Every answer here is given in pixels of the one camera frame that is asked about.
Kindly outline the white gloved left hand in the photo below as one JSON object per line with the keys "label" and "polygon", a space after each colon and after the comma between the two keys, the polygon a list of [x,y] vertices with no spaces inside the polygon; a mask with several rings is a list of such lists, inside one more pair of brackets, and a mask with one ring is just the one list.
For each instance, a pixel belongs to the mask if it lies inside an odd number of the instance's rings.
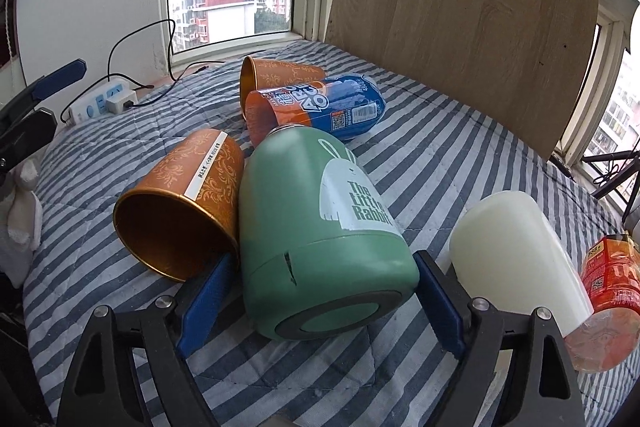
{"label": "white gloved left hand", "polygon": [[39,175],[39,161],[29,157],[1,184],[1,232],[17,251],[35,251],[41,243],[43,210],[35,192]]}

